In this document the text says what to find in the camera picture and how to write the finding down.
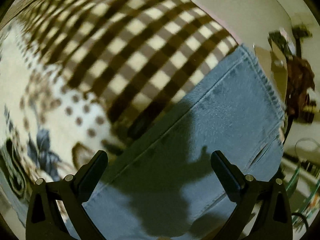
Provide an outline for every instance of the floral pattern blanket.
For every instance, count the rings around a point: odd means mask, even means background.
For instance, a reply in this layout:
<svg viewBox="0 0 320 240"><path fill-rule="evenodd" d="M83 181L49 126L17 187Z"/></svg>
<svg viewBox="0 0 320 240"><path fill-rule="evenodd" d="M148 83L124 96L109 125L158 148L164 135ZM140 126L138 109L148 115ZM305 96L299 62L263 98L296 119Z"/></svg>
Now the floral pattern blanket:
<svg viewBox="0 0 320 240"><path fill-rule="evenodd" d="M191 0L22 0L0 26L0 153L20 198L99 149L114 162L237 47Z"/></svg>

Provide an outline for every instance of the black mount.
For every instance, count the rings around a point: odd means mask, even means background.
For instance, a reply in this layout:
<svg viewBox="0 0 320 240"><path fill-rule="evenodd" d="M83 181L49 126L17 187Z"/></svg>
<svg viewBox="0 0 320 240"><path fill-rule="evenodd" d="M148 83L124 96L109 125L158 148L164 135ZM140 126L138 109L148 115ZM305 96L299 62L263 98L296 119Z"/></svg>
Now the black mount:
<svg viewBox="0 0 320 240"><path fill-rule="evenodd" d="M26 223L26 240L75 240L67 231L56 200L62 200L81 240L105 240L82 207L89 200L108 164L106 152L98 151L76 175L46 183L38 179L33 189ZM230 201L237 204L213 240L238 240L255 204L263 201L254 226L245 240L292 240L289 200L281 179L257 181L244 175L220 151L211 155L211 166Z"/></svg>

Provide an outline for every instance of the light blue denim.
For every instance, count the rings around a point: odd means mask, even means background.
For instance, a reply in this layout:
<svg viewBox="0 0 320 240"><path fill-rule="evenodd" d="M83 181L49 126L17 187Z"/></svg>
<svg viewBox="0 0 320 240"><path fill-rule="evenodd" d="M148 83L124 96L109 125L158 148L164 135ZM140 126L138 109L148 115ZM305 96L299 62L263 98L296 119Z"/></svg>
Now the light blue denim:
<svg viewBox="0 0 320 240"><path fill-rule="evenodd" d="M211 153L268 181L283 154L283 117L257 58L241 45L107 168L84 207L108 240L200 239L235 207Z"/></svg>

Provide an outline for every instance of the metal screw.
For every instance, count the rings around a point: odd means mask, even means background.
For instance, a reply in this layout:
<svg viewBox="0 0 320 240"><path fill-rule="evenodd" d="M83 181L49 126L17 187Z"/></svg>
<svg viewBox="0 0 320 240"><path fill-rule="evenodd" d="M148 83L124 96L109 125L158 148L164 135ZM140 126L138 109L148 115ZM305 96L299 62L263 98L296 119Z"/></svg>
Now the metal screw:
<svg viewBox="0 0 320 240"><path fill-rule="evenodd" d="M37 179L36 184L40 185L40 184L42 184L43 181L44 181L43 179Z"/></svg>
<svg viewBox="0 0 320 240"><path fill-rule="evenodd" d="M246 175L246 176L245 176L245 179L246 179L247 181L253 181L253 180L254 180L254 177L253 177L252 175Z"/></svg>
<svg viewBox="0 0 320 240"><path fill-rule="evenodd" d="M73 175L67 175L65 178L64 178L66 181L72 181L73 179Z"/></svg>
<svg viewBox="0 0 320 240"><path fill-rule="evenodd" d="M276 183L281 185L282 184L282 180L281 179L276 179Z"/></svg>

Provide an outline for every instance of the brown object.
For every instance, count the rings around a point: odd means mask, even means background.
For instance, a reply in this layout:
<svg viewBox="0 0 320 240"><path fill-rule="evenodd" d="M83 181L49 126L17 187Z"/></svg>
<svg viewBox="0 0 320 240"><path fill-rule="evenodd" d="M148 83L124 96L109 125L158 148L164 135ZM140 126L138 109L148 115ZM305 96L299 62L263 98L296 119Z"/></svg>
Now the brown object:
<svg viewBox="0 0 320 240"><path fill-rule="evenodd" d="M315 75L309 62L305 59L293 56L287 61L288 86L286 95L287 113L295 118L303 111L308 103L307 89L315 89L313 81Z"/></svg>

